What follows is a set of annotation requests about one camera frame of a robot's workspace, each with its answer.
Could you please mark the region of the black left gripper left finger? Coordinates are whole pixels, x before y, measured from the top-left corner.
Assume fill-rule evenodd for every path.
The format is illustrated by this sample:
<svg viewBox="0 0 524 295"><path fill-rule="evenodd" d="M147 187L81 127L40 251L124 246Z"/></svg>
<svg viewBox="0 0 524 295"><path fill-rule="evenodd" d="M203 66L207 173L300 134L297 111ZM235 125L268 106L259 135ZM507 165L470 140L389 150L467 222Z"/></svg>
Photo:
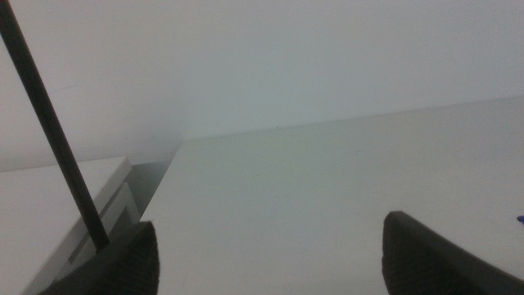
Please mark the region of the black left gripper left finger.
<svg viewBox="0 0 524 295"><path fill-rule="evenodd" d="M139 222L41 295L156 295L160 258L154 225Z"/></svg>

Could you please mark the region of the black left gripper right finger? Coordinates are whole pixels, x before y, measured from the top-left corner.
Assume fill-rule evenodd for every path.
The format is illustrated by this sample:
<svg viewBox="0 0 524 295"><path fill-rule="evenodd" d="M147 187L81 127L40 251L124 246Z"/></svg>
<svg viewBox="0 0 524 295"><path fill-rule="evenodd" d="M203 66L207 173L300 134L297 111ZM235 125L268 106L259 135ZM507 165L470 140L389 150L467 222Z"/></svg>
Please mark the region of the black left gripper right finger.
<svg viewBox="0 0 524 295"><path fill-rule="evenodd" d="M384 219L382 276L389 294L523 294L519 279L402 211Z"/></svg>

